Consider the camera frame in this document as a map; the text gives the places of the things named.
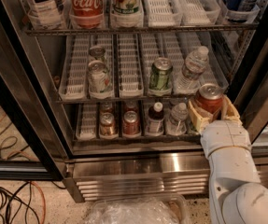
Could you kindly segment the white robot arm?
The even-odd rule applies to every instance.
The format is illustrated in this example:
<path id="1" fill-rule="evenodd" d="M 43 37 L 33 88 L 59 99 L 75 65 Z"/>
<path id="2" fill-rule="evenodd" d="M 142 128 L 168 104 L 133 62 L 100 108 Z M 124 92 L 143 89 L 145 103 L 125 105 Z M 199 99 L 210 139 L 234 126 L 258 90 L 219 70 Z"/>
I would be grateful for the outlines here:
<path id="1" fill-rule="evenodd" d="M 268 224 L 268 188 L 251 154 L 248 131 L 228 97 L 220 118 L 188 101 L 190 120 L 210 166 L 209 206 L 212 224 Z"/>

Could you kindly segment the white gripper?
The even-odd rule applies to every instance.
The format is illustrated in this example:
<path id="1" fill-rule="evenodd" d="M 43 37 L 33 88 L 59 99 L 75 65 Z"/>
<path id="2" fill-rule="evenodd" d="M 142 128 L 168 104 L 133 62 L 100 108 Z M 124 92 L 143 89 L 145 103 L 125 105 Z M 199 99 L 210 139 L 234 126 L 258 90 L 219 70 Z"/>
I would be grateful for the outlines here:
<path id="1" fill-rule="evenodd" d="M 248 131 L 241 125 L 238 110 L 227 95 L 223 96 L 220 119 L 219 111 L 210 113 L 199 107 L 193 98 L 188 101 L 190 120 L 198 133 L 200 142 L 208 159 L 215 151 L 238 147 L 251 150 Z"/>

